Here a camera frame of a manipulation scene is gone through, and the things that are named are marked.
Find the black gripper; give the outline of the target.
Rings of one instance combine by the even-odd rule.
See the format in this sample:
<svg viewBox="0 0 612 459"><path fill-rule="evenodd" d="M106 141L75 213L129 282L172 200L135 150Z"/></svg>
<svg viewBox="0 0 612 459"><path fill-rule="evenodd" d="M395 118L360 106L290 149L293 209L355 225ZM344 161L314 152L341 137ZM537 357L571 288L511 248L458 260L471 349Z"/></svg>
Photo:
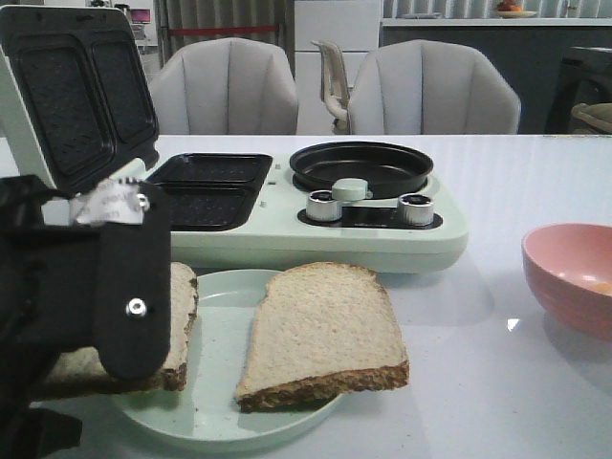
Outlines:
<svg viewBox="0 0 612 459"><path fill-rule="evenodd" d="M61 194L34 175L1 181L4 458L41 458L79 444L80 420L31 406L61 353L94 343L111 376L138 380L169 352L164 191L134 180L101 182L92 195L98 229L46 224L42 207Z"/></svg>

